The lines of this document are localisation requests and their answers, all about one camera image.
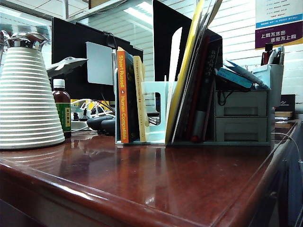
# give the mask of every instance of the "green label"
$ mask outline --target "green label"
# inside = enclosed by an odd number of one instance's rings
[[[56,103],[63,132],[71,131],[71,104]]]

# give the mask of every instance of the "black monitor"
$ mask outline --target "black monitor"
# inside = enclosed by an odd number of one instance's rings
[[[164,81],[164,75],[169,75],[169,60],[171,50],[171,39],[175,31],[182,27],[180,42],[180,53],[177,65],[177,73],[181,69],[182,59],[185,51],[191,19],[169,6],[154,0],[153,7],[153,45],[154,45],[154,65],[155,81]]]
[[[143,51],[134,48],[129,41],[115,37],[112,34],[80,23],[70,23],[58,18],[52,19],[52,64],[66,57],[86,58],[86,42],[115,48],[121,46],[131,55],[138,55],[143,61]],[[102,99],[102,94],[108,101],[114,101],[114,88],[112,85],[89,83],[87,78],[87,64],[75,68],[65,76],[55,76],[54,79],[65,79],[65,89],[72,99],[90,98]]]

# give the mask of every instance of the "drawer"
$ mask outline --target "drawer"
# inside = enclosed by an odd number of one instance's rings
[[[225,105],[218,104],[218,91],[216,91],[216,116],[266,116],[267,92],[266,91],[235,91],[226,98]]]
[[[216,118],[216,141],[267,141],[267,117]]]

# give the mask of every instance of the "glossy desk surface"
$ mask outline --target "glossy desk surface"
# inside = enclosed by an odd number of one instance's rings
[[[293,133],[296,124],[281,130]],[[113,137],[78,132],[58,146],[1,152],[0,180],[102,226],[240,227],[253,215],[286,144],[123,147]],[[1,197],[14,203],[8,193]],[[32,215],[33,208],[24,212]],[[44,215],[35,218],[46,225]]]

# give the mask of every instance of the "red book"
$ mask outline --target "red book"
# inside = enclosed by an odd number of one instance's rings
[[[207,55],[209,36],[206,36],[204,38],[204,40],[202,41],[202,43],[203,43],[203,46],[201,46],[201,48],[200,48],[200,65],[199,65],[199,70],[197,71],[197,75],[196,75],[196,84],[194,87],[194,94],[193,94],[192,102],[190,105],[188,123],[187,123],[186,132],[185,132],[185,139],[187,139],[187,140],[190,140],[192,131],[193,131],[196,104],[197,104],[198,97],[200,94],[199,90],[201,88],[202,76],[203,76],[203,72],[204,72],[204,65],[205,65],[205,60],[206,60],[206,55]]]

